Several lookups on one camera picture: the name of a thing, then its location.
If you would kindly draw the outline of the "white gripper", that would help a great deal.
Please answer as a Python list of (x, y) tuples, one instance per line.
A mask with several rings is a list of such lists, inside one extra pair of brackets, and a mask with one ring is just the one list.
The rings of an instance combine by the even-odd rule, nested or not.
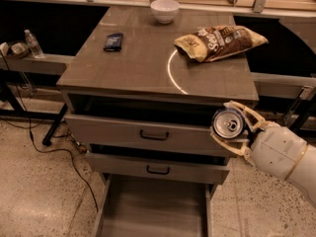
[[(239, 102), (226, 102), (224, 106), (237, 111), (252, 132), (266, 123), (264, 117)], [(307, 155), (308, 143), (285, 126), (270, 126), (261, 131), (252, 150), (247, 131), (236, 138), (227, 139), (217, 135), (212, 128), (210, 135), (220, 146), (247, 161), (251, 160), (252, 154), (258, 169), (281, 180), (297, 180), (307, 175), (304, 157)]]

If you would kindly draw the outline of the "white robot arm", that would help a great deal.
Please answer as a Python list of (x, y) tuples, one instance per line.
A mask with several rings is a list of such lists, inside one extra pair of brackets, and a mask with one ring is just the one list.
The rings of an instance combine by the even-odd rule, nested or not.
[(210, 135), (259, 170), (295, 186), (316, 206), (316, 147), (289, 128), (230, 101), (214, 113)]

